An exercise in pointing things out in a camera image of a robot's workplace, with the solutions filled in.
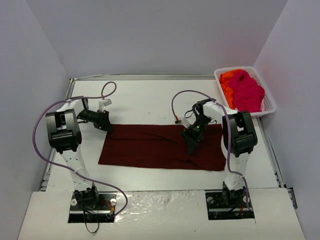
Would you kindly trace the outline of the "maroon t shirt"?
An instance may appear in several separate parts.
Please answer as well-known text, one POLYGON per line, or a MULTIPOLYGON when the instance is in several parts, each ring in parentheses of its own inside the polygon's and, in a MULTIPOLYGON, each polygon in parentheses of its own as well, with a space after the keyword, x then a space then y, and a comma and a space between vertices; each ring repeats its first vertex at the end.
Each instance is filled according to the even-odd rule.
POLYGON ((226 157, 221 148, 223 129, 209 125, 204 139, 189 155, 182 125, 115 124, 105 137, 99 165, 151 169, 220 172, 226 157))

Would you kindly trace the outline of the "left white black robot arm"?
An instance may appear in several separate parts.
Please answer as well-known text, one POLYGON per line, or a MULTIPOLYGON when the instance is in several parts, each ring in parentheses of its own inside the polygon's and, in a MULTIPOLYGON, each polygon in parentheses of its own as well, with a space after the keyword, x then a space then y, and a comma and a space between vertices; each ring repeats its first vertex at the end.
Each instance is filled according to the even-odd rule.
POLYGON ((89 209, 97 208, 101 203, 101 197, 85 166, 81 143, 82 134, 78 120, 92 123, 96 129, 112 132, 109 112, 104 107, 111 105, 110 99, 101 99, 98 102, 98 110, 89 109, 87 98, 68 99, 64 105, 54 111, 45 114, 48 141, 64 159, 66 166, 71 168, 70 175, 73 181, 74 198, 89 209))

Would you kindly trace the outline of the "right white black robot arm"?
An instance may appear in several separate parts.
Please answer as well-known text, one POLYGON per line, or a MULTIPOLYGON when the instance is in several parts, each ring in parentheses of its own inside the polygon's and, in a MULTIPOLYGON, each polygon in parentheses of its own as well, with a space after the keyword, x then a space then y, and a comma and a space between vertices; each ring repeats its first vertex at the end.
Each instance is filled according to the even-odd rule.
POLYGON ((192 154, 204 139, 205 130, 211 120, 222 124, 222 146, 226 149, 227 175, 222 183, 222 202, 234 206, 248 194, 244 180, 247 162, 258 143, 251 114, 225 107, 211 99, 198 101, 192 106, 195 122, 183 120, 185 129, 181 135, 186 140, 187 151, 192 154))

